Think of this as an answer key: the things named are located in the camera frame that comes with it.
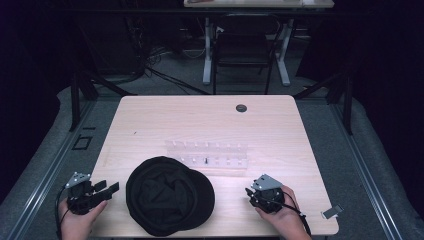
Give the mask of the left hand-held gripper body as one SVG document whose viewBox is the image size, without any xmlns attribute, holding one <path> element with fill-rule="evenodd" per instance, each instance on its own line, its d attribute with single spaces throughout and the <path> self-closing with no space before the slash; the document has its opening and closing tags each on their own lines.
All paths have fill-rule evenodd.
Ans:
<svg viewBox="0 0 424 240">
<path fill-rule="evenodd" d="M 90 179 L 90 174 L 74 172 L 65 184 L 68 208 L 73 214 L 85 215 L 100 203 Z"/>
</svg>

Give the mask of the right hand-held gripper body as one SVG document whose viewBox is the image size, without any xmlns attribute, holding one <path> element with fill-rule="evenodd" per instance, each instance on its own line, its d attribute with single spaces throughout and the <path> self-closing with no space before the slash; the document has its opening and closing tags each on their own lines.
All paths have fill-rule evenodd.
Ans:
<svg viewBox="0 0 424 240">
<path fill-rule="evenodd" d="M 257 199 L 257 204 L 251 205 L 260 208 L 265 213 L 278 212 L 285 202 L 282 186 L 283 184 L 273 177 L 267 174 L 261 175 L 251 185 Z"/>
</svg>

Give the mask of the black cap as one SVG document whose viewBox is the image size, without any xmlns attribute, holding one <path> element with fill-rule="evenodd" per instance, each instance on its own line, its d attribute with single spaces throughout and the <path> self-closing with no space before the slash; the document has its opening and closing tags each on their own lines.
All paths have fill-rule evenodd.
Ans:
<svg viewBox="0 0 424 240">
<path fill-rule="evenodd" d="M 126 183 L 130 216 L 150 235 L 170 236 L 205 223 L 215 207 L 209 179 L 179 161 L 159 156 L 142 162 Z"/>
</svg>

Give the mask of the person's left hand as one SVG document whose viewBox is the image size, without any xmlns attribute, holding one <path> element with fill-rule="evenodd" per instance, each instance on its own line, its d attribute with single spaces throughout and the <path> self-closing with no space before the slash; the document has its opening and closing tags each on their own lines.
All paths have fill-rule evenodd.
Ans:
<svg viewBox="0 0 424 240">
<path fill-rule="evenodd" d="M 85 215 L 76 215 L 68 210 L 67 200 L 59 204 L 59 223 L 62 240 L 87 240 L 98 216 L 106 208 L 108 202 L 102 201 Z"/>
</svg>

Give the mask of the person's right hand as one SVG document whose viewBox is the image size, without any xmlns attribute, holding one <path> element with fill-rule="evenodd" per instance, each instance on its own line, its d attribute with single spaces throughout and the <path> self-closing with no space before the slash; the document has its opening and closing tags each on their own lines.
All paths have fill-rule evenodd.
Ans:
<svg viewBox="0 0 424 240">
<path fill-rule="evenodd" d="M 259 216 L 271 224 L 285 240 L 312 240 L 306 232 L 298 213 L 287 207 L 280 211 L 267 214 L 260 208 L 256 208 Z"/>
</svg>

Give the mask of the clear acrylic peg rack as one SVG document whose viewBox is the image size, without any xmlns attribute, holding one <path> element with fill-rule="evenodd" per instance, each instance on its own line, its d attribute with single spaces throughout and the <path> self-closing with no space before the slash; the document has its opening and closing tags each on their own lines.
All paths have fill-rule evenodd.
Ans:
<svg viewBox="0 0 424 240">
<path fill-rule="evenodd" d="M 166 141 L 167 156 L 191 168 L 248 167 L 247 150 L 244 144 L 219 142 Z"/>
</svg>

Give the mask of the small grey metal clip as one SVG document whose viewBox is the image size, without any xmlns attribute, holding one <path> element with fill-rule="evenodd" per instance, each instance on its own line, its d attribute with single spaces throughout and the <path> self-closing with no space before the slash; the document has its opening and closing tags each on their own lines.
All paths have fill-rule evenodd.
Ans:
<svg viewBox="0 0 424 240">
<path fill-rule="evenodd" d="M 344 211 L 344 208 L 341 205 L 337 204 L 333 206 L 332 208 L 326 211 L 323 211 L 321 215 L 324 219 L 330 219 L 332 217 L 337 217 L 343 211 Z"/>
</svg>

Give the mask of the black metal stand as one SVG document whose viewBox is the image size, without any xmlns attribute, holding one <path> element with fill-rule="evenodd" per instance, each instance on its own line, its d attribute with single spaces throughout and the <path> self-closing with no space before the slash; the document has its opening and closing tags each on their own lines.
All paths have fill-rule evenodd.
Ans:
<svg viewBox="0 0 424 240">
<path fill-rule="evenodd" d="M 318 82 L 305 90 L 294 95 L 296 100 L 303 99 L 317 90 L 328 86 L 329 90 L 326 95 L 328 104 L 337 104 L 343 99 L 342 124 L 349 135 L 352 135 L 351 116 L 353 103 L 353 80 L 346 73 L 337 73 L 333 76 Z"/>
<path fill-rule="evenodd" d="M 94 74 L 91 71 L 79 71 L 75 72 L 71 78 L 71 111 L 72 111 L 72 122 L 69 131 L 74 131 L 81 120 L 81 109 L 80 109 L 80 96 L 83 96 L 89 101 L 96 101 L 99 97 L 98 91 L 95 89 L 94 84 L 98 83 L 112 92 L 117 93 L 121 97 L 134 96 L 134 93 L 130 93 L 115 84 L 109 82 L 105 78 L 98 74 Z"/>
</svg>

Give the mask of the black chair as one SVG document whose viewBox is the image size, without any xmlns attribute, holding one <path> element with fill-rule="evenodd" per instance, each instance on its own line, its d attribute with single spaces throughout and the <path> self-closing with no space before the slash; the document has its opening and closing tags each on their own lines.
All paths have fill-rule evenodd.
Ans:
<svg viewBox="0 0 424 240">
<path fill-rule="evenodd" d="M 268 93 L 275 52 L 283 24 L 273 14 L 227 14 L 218 18 L 212 52 L 211 83 L 217 93 L 219 67 L 268 69 L 264 94 Z"/>
</svg>

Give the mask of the white-legged desk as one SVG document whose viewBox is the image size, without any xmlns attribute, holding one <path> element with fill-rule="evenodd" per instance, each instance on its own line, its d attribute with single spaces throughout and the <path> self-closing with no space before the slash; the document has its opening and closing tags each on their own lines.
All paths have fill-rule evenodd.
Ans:
<svg viewBox="0 0 424 240">
<path fill-rule="evenodd" d="M 331 9 L 334 7 L 333 0 L 184 0 L 183 4 L 186 8 L 212 8 L 212 9 L 250 9 L 256 8 L 260 10 L 312 10 L 314 13 Z M 283 24 L 283 31 L 280 39 L 280 51 L 276 53 L 277 67 L 280 74 L 281 83 L 283 86 L 291 84 L 287 68 L 285 65 L 285 55 L 288 44 L 290 42 L 294 19 L 291 18 L 287 23 Z"/>
</svg>

